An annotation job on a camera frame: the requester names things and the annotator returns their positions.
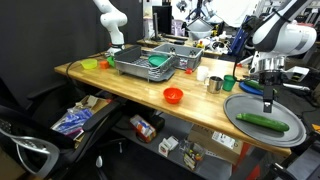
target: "table leg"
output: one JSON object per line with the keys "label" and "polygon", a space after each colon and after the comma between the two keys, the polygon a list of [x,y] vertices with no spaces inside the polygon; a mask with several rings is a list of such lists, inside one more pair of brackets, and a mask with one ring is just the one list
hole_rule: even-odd
{"label": "table leg", "polygon": [[246,179],[266,154],[266,150],[251,146],[245,158],[232,173],[230,180]]}

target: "monitor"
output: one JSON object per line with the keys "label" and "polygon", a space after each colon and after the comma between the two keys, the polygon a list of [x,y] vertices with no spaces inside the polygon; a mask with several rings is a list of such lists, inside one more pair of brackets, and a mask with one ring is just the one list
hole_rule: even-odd
{"label": "monitor", "polygon": [[152,6],[152,14],[157,13],[158,33],[171,34],[172,6]]}

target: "green cup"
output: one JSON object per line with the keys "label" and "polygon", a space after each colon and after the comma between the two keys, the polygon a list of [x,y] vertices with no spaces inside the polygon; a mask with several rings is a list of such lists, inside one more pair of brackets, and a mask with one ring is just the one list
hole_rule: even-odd
{"label": "green cup", "polygon": [[223,78],[223,87],[225,91],[231,91],[236,81],[233,79],[232,75],[225,75]]}
{"label": "green cup", "polygon": [[114,60],[113,60],[113,56],[109,56],[107,58],[108,63],[110,64],[111,67],[114,67]]}

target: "plastic bag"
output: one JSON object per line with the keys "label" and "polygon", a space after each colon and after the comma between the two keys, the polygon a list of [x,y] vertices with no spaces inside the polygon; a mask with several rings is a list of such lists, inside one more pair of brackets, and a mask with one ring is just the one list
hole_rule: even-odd
{"label": "plastic bag", "polygon": [[83,124],[92,116],[90,109],[70,108],[67,114],[53,130],[68,135],[76,131],[81,131]]}

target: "green object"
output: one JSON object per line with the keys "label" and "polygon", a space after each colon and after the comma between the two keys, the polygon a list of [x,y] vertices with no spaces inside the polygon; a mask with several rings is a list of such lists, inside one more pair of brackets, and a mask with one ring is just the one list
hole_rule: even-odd
{"label": "green object", "polygon": [[151,55],[149,56],[149,63],[154,66],[158,67],[160,66],[164,61],[167,60],[166,56],[161,56],[161,55]]}
{"label": "green object", "polygon": [[254,80],[244,81],[244,84],[246,84],[250,87],[253,87],[255,89],[258,89],[258,90],[263,90],[263,88],[264,88],[264,86],[260,85],[257,81],[254,81]]}
{"label": "green object", "polygon": [[225,75],[223,78],[223,87],[222,89],[225,91],[231,91],[236,81],[234,80],[232,75]]}
{"label": "green object", "polygon": [[273,129],[279,132],[288,131],[290,129],[288,124],[286,123],[283,123],[274,119],[269,119],[263,116],[255,115],[255,114],[240,113],[240,114],[237,114],[236,118],[238,120],[246,121],[246,122],[256,124],[262,127],[266,127],[269,129]]}
{"label": "green object", "polygon": [[109,63],[110,66],[114,67],[113,56],[109,56],[109,57],[107,58],[107,61],[108,61],[108,63]]}

